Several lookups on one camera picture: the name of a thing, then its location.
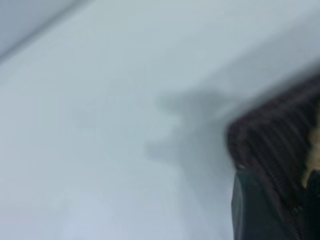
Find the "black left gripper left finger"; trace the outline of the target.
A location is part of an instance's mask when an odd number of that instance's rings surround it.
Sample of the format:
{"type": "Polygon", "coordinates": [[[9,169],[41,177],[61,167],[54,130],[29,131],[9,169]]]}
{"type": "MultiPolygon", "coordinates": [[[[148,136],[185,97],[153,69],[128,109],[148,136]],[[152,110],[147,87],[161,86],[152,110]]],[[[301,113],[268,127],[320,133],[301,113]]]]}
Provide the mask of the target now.
{"type": "Polygon", "coordinates": [[[283,198],[250,171],[237,171],[233,180],[231,217],[235,240],[300,240],[296,216],[301,201],[283,198]]]}

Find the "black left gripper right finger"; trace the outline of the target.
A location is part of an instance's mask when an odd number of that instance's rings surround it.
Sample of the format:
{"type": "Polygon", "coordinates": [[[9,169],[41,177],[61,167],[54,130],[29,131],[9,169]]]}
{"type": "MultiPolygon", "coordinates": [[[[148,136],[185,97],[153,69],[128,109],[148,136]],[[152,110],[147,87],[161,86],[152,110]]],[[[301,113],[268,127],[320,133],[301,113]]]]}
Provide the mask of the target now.
{"type": "Polygon", "coordinates": [[[305,189],[305,218],[313,240],[320,239],[320,171],[313,170],[305,189]]]}

